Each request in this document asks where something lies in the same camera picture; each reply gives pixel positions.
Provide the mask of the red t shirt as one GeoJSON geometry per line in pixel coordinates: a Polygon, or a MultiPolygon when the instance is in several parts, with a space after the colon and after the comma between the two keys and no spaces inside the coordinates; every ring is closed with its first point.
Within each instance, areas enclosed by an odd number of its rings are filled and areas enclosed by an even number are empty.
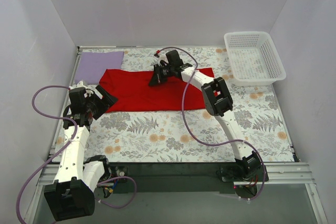
{"type": "Polygon", "coordinates": [[[152,71],[107,69],[99,84],[118,101],[108,112],[180,111],[186,82],[177,77],[149,86],[152,71]]]}

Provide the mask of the white plastic basket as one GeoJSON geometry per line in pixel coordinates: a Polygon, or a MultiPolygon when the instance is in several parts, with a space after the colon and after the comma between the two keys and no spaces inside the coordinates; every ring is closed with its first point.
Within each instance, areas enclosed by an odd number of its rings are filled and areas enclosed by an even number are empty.
{"type": "Polygon", "coordinates": [[[240,31],[224,35],[236,86],[268,86],[286,78],[271,36],[264,31],[240,31]]]}

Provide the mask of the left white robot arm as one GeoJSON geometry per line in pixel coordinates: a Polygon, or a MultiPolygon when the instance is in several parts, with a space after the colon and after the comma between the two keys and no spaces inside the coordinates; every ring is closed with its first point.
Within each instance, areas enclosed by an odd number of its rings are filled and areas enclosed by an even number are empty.
{"type": "Polygon", "coordinates": [[[117,98],[102,86],[94,89],[79,82],[69,90],[70,103],[63,112],[65,150],[58,172],[44,196],[56,221],[91,216],[95,209],[94,190],[111,175],[104,155],[84,159],[90,126],[106,113],[117,98]]]}

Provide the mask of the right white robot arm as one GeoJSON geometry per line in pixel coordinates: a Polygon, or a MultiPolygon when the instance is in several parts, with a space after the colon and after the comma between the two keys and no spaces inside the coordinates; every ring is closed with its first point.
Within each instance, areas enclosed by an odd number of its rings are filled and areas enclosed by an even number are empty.
{"type": "Polygon", "coordinates": [[[187,51],[170,47],[166,53],[167,60],[160,60],[153,66],[153,76],[150,86],[163,84],[169,77],[176,77],[186,83],[182,94],[181,110],[184,124],[191,132],[185,118],[185,97],[189,86],[194,86],[202,92],[205,109],[223,128],[228,141],[217,144],[202,142],[195,135],[191,136],[200,144],[206,146],[222,146],[230,144],[238,174],[234,178],[266,181],[266,167],[259,152],[247,140],[243,139],[243,133],[233,113],[233,98],[223,78],[214,78],[201,73],[198,70],[198,62],[187,51]]]}

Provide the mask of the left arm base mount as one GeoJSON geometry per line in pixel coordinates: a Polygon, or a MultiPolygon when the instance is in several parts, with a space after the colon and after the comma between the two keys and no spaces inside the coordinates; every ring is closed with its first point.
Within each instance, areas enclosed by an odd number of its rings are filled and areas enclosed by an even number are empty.
{"type": "Polygon", "coordinates": [[[87,158],[86,164],[92,162],[101,162],[103,165],[103,174],[99,176],[98,182],[103,182],[112,177],[126,176],[128,175],[129,168],[125,165],[113,165],[109,162],[108,158],[105,155],[95,155],[87,158]]]}

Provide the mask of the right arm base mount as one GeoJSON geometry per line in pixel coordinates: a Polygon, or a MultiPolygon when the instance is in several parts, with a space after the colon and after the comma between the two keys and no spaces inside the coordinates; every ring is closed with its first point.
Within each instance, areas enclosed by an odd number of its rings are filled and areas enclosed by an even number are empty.
{"type": "Polygon", "coordinates": [[[259,167],[246,174],[236,163],[227,163],[219,167],[216,176],[223,183],[233,184],[233,194],[248,199],[258,194],[258,183],[263,182],[264,169],[259,167]]]}

